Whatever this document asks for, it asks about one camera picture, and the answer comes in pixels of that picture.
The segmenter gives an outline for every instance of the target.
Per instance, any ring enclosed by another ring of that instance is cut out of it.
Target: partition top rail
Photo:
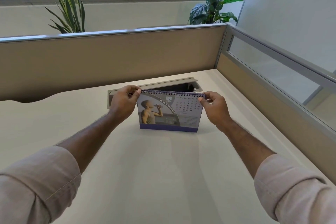
[[[187,30],[187,29],[213,28],[213,27],[226,27],[226,26],[227,26],[226,23],[224,24],[203,24],[203,25],[182,25],[182,26],[121,29],[121,30],[110,30],[110,31],[93,31],[93,32],[57,34],[57,35],[33,35],[33,36],[4,37],[4,38],[0,38],[0,44],[23,42],[23,41],[34,41],[34,40],[49,40],[49,39],[61,39],[61,38],[145,33],[145,32],[155,32],[155,31],[169,31],[169,30]]]
[[[303,59],[295,54],[288,52],[274,44],[251,36],[239,27],[228,25],[225,38],[226,45],[223,46],[222,52],[229,52],[233,36],[241,39],[252,47],[279,61],[283,65],[293,69],[301,75],[309,78],[313,82],[331,89],[336,92],[336,75]]]

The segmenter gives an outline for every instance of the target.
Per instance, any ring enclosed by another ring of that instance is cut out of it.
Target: desk calendar
[[[202,114],[200,93],[142,90],[138,99],[140,128],[197,132]]]

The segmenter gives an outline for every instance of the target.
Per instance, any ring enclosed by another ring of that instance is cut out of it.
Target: desk
[[[320,171],[216,69],[130,82],[193,76],[225,96],[230,114],[271,149]],[[0,102],[0,168],[56,144],[107,112],[120,83],[53,95],[34,103]],[[119,125],[82,176],[77,197],[54,223],[276,223],[227,137],[203,111],[198,133],[139,128],[138,113]]]

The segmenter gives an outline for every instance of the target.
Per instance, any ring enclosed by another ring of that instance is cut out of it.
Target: rolled-up sleeve
[[[80,182],[75,158],[59,146],[15,162],[0,171],[1,223],[53,222],[71,205]]]
[[[274,154],[265,159],[254,187],[267,214],[280,223],[336,223],[336,192],[313,171]]]

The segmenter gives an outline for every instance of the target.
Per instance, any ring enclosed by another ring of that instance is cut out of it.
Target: person's left hand
[[[131,115],[140,96],[141,89],[135,85],[127,85],[113,96],[108,112],[117,124],[120,124]]]

